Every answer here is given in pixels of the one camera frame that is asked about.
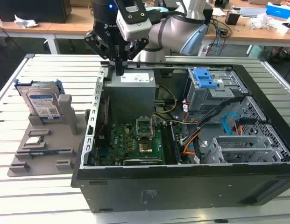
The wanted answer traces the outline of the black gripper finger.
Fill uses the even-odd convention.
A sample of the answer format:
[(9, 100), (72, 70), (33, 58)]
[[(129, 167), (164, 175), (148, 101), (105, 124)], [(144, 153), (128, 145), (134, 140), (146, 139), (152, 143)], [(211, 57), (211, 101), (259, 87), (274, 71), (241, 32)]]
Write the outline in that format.
[(133, 60), (149, 43), (148, 38), (137, 39), (132, 42), (123, 40), (120, 44), (120, 75), (123, 75), (128, 60)]
[(115, 67), (116, 75), (120, 75), (120, 58), (115, 41), (110, 31), (103, 31), (101, 38), (94, 30), (85, 35), (85, 43), (103, 59), (108, 59)]

